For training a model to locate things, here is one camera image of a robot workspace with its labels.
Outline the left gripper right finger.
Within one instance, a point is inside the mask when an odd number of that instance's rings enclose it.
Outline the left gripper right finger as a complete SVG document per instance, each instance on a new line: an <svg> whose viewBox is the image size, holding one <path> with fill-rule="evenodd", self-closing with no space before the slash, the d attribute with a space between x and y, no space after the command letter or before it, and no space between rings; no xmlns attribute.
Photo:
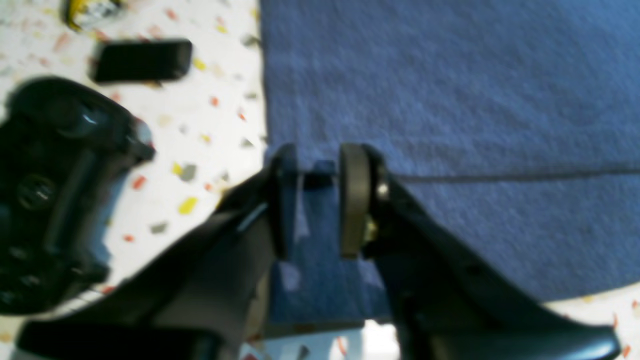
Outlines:
<svg viewBox="0 0 640 360"><path fill-rule="evenodd" d="M340 253L372 260L403 360L614 360L610 325L539 305L434 221L372 146L339 149Z"/></svg>

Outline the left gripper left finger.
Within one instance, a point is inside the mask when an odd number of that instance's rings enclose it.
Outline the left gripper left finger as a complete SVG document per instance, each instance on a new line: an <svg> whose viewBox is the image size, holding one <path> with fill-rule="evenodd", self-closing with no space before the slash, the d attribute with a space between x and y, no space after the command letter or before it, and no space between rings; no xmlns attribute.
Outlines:
<svg viewBox="0 0 640 360"><path fill-rule="evenodd" d="M33 320L17 360L236 360L250 303L293 232L297 150L231 189L202 224L99 301Z"/></svg>

